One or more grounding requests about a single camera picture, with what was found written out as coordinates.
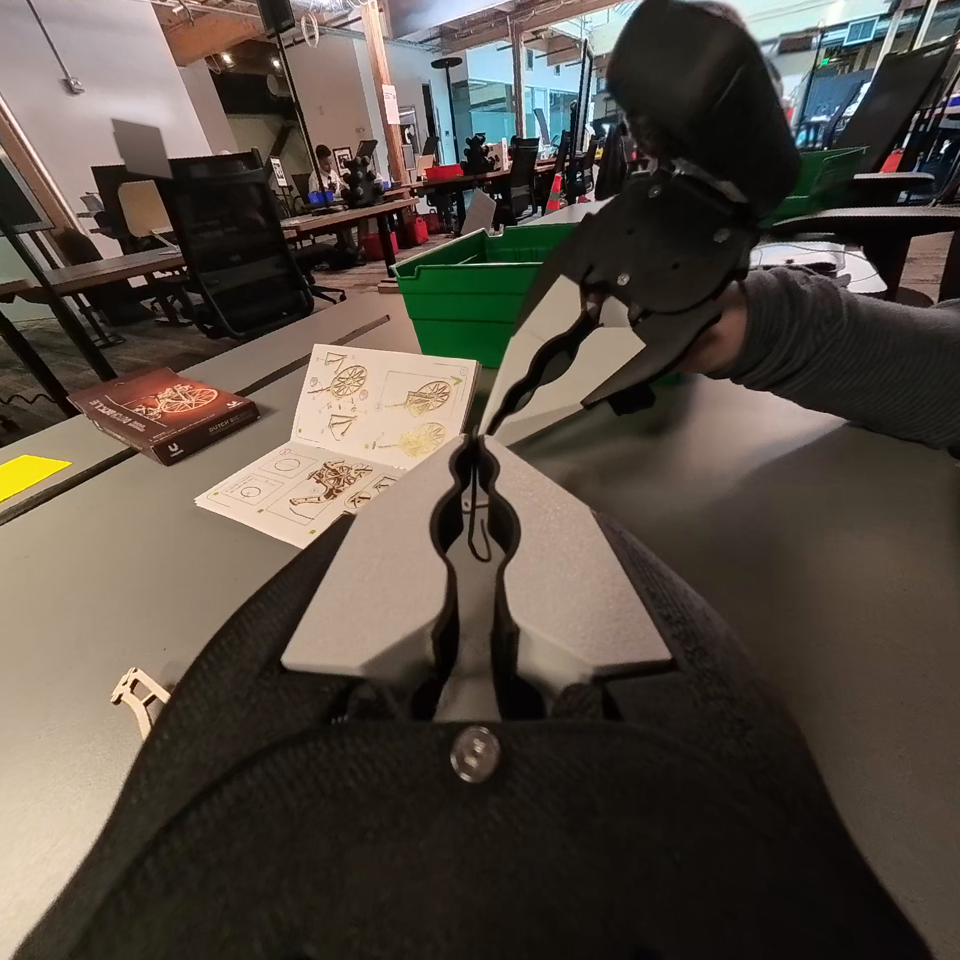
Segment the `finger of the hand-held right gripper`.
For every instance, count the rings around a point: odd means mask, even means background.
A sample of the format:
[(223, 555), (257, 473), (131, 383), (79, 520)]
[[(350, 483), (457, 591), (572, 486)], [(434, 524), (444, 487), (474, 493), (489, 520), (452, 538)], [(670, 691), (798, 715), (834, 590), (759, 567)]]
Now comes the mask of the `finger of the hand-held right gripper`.
[(495, 434), (544, 381), (547, 366), (583, 322), (580, 286), (561, 275), (510, 336), (479, 431)]
[(642, 351), (642, 341), (629, 326), (597, 324), (582, 310), (582, 324), (546, 367), (538, 388), (491, 436), (533, 437), (570, 419)]

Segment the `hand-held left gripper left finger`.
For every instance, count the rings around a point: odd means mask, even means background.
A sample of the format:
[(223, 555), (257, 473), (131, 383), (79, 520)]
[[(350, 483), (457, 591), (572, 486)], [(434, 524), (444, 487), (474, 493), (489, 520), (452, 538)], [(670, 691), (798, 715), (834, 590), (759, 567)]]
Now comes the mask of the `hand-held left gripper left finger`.
[(451, 439), (348, 517), (282, 666), (367, 682), (434, 719), (459, 654), (450, 548), (464, 534), (474, 453), (471, 436)]

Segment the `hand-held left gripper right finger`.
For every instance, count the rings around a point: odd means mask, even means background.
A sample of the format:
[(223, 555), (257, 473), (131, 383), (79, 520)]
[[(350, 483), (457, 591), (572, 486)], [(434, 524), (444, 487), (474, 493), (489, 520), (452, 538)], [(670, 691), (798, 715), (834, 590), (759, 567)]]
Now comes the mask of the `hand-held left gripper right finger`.
[(490, 667), (500, 716), (545, 717), (576, 686), (669, 670), (673, 655), (600, 517), (494, 438), (480, 438), (495, 574)]

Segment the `triangular wooden frame part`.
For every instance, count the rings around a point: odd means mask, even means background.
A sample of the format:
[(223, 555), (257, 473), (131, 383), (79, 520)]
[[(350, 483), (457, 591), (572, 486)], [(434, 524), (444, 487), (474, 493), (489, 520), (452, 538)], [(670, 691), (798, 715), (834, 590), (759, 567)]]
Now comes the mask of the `triangular wooden frame part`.
[(129, 668), (109, 695), (113, 706), (125, 706), (134, 716), (141, 741), (150, 737), (163, 706), (171, 699), (171, 690), (146, 671)]

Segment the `person's right forearm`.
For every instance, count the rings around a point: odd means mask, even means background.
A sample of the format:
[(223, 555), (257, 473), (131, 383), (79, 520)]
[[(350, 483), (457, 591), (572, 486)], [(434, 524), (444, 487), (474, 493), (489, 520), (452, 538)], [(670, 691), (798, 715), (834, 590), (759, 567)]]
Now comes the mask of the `person's right forearm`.
[(958, 300), (909, 306), (786, 268), (741, 286), (745, 339), (714, 379), (958, 457)]

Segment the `dark red model kit box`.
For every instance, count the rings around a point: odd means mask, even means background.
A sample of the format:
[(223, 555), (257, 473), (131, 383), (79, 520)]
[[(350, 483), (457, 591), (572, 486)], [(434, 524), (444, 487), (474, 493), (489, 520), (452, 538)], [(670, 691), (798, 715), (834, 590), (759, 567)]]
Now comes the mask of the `dark red model kit box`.
[(123, 446), (172, 466), (256, 423), (256, 402), (167, 367), (77, 390), (78, 414)]

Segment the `person's right hand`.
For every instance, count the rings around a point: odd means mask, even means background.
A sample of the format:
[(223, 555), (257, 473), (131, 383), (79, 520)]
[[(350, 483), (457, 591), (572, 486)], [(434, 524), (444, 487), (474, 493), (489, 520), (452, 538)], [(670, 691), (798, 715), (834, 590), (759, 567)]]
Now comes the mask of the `person's right hand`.
[(741, 282), (734, 282), (719, 299), (722, 312), (702, 331), (683, 355), (676, 372), (712, 376), (731, 366), (741, 353), (747, 335), (748, 304)]

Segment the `green plastic bin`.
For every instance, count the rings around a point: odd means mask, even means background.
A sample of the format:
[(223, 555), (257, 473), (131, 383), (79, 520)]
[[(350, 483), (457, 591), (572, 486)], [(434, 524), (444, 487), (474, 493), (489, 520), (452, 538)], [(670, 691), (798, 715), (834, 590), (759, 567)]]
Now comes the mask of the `green plastic bin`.
[(478, 230), (393, 266), (423, 354), (497, 369), (546, 258), (575, 223)]
[(858, 174), (867, 147), (803, 150), (791, 192), (762, 221), (764, 229), (786, 220), (810, 216), (838, 206)]

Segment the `assembly instruction booklet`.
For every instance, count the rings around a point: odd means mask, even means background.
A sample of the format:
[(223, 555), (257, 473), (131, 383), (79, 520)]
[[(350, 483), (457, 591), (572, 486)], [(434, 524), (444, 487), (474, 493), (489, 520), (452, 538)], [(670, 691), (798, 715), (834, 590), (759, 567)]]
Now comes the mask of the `assembly instruction booklet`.
[(290, 437), (195, 499), (305, 548), (463, 433), (474, 359), (316, 344)]

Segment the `black mesh office chair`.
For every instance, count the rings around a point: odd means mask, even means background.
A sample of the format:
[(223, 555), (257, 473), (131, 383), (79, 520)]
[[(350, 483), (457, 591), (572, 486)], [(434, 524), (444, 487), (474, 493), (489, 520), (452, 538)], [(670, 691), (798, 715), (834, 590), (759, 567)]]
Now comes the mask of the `black mesh office chair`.
[(210, 339), (247, 342), (314, 309), (256, 150), (169, 159), (154, 183), (187, 272), (187, 316)]

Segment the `yellow sticky note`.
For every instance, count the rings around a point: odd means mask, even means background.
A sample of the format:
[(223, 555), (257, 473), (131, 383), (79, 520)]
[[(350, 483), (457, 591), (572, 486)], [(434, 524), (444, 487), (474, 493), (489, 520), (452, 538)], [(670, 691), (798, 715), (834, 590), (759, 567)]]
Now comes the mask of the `yellow sticky note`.
[(1, 464), (1, 503), (72, 466), (72, 462), (22, 454)]

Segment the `black light stand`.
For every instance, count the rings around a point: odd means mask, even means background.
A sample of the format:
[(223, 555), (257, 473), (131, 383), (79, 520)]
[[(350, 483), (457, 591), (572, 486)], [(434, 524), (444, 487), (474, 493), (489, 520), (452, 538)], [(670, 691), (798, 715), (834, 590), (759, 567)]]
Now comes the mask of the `black light stand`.
[[(66, 305), (64, 299), (55, 291), (54, 286), (45, 275), (30, 249), (17, 234), (14, 226), (7, 217), (1, 215), (1, 230), (18, 257), (26, 265), (37, 285), (46, 297), (61, 329), (78, 350), (90, 369), (101, 381), (110, 381), (116, 377), (116, 372), (109, 361), (104, 357), (100, 348), (93, 342), (80, 319)], [(18, 331), (13, 323), (1, 315), (1, 336), (6, 345), (13, 351), (20, 362), (26, 366), (33, 378), (41, 386), (50, 401), (66, 416), (67, 419), (78, 415), (77, 408), (71, 403), (64, 384), (57, 378), (53, 370), (42, 359), (42, 356), (31, 346), (30, 342)]]

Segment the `brown long desk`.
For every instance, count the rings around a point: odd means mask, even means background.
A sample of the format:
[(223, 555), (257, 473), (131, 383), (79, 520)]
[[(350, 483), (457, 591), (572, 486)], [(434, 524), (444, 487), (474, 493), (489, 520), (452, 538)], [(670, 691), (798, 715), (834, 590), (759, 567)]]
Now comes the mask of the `brown long desk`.
[[(91, 289), (114, 282), (141, 278), (148, 281), (149, 284), (156, 284), (157, 275), (176, 273), (185, 267), (186, 260), (181, 251), (175, 246), (164, 246), (114, 258), (99, 259), (76, 266), (43, 269), (43, 271), (48, 281), (54, 286), (54, 291), (66, 303), (65, 296), (84, 295)], [(2, 282), (2, 304), (10, 304), (16, 299), (47, 304), (48, 306), (45, 294), (36, 285), (32, 276)], [(101, 341), (93, 340), (93, 342), (99, 349), (103, 344)]]

